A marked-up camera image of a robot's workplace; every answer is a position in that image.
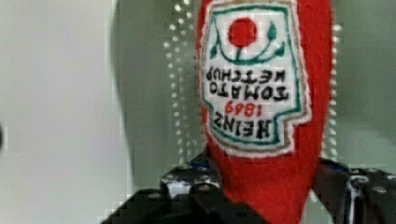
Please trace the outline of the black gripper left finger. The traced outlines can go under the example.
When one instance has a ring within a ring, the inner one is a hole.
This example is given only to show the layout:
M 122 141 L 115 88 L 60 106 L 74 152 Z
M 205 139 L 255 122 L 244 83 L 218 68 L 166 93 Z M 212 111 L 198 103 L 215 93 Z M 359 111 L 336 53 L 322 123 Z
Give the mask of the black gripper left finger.
M 219 167 L 206 149 L 141 189 L 101 224 L 265 224 L 246 203 L 224 193 Z

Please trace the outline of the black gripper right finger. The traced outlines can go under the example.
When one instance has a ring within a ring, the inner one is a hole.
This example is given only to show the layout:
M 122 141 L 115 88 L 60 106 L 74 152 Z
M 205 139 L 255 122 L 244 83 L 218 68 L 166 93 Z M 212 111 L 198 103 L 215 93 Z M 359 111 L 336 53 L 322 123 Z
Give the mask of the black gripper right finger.
M 312 190 L 333 224 L 396 223 L 395 174 L 321 159 Z

